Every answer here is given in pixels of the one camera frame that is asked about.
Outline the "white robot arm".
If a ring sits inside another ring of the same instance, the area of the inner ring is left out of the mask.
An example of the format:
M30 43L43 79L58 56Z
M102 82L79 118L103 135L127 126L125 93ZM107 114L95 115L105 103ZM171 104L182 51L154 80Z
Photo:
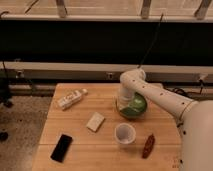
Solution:
M213 171L213 100L197 101L145 81L142 68L120 75L118 100L125 104L138 93L180 123L179 171Z

